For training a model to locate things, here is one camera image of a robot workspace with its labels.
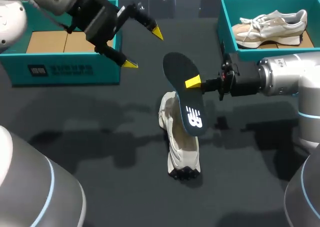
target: white sneaker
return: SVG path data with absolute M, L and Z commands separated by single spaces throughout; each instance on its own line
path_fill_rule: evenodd
M 159 125 L 167 131 L 169 139 L 168 173 L 175 179 L 196 178 L 201 170 L 199 142 L 184 129 L 175 91 L 167 92 L 161 101 Z
M 232 27 L 236 43 L 244 48 L 255 49 L 264 42 L 298 46 L 307 27 L 307 12 L 283 14 L 274 11 L 254 19 L 240 18 L 241 24 Z

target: robotic arm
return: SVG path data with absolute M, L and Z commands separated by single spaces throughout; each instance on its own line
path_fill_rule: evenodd
M 0 0 L 0 21 L 5 21 L 6 28 L 0 27 L 0 40 L 3 36 L 9 39 L 2 43 L 2 51 L 14 44 L 26 29 L 26 14 L 21 9 L 22 0 Z M 47 15 L 57 25 L 61 26 L 69 34 L 79 28 L 86 34 L 86 40 L 95 46 L 95 51 L 105 55 L 121 67 L 137 67 L 137 63 L 128 59 L 123 53 L 114 50 L 107 45 L 112 40 L 123 24 L 129 19 L 135 19 L 150 32 L 163 40 L 162 33 L 156 21 L 141 12 L 133 3 L 127 7 L 118 8 L 108 0 L 27 0 L 38 9 L 44 9 L 55 16 L 64 13 L 72 16 L 70 26 L 58 23 Z M 16 22 L 25 22 L 17 26 Z
M 264 58 L 259 63 L 244 62 L 231 54 L 222 64 L 218 82 L 220 100 L 226 93 L 247 96 L 292 96 L 298 93 L 299 141 L 310 153 L 319 145 L 320 136 L 320 52 L 299 53 Z

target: dark gray table surface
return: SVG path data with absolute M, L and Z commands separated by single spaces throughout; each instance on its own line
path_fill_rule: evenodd
M 202 79 L 221 58 L 215 19 L 160 20 L 161 42 L 135 22 L 123 27 L 119 86 L 11 88 L 0 68 L 0 124 L 71 172 L 87 197 L 86 227 L 286 227 L 283 197 L 302 163 L 293 151 L 297 103 L 262 95 L 204 96 L 210 129 L 199 138 L 202 176 L 168 176 L 158 124 L 172 91 L 162 60 L 191 58 Z

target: black insole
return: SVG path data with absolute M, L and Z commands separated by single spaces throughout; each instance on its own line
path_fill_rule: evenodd
M 207 116 L 200 88 L 186 88 L 185 82 L 200 73 L 195 64 L 181 53 L 168 53 L 163 59 L 163 71 L 177 92 L 184 129 L 191 136 L 207 130 Z

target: teal box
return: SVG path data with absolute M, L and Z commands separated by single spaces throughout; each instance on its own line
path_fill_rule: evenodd
M 118 0 L 109 1 L 118 6 Z M 28 18 L 27 30 L 15 45 L 0 54 L 0 62 L 13 86 L 120 83 L 120 67 L 111 59 L 95 52 L 26 53 L 33 32 L 63 29 L 29 3 L 24 2 L 23 5 Z M 68 14 L 51 16 L 66 25 L 70 25 L 72 21 Z M 122 35 L 118 32 L 113 39 L 115 50 L 121 50 L 121 41 Z
M 232 26 L 239 24 L 240 18 L 254 19 L 275 10 L 283 14 L 296 13 L 302 9 L 307 11 L 306 31 L 314 48 L 238 48 Z M 264 57 L 320 51 L 320 0 L 221 0 L 217 34 L 222 52 L 224 54 L 238 52 L 243 61 L 259 61 Z

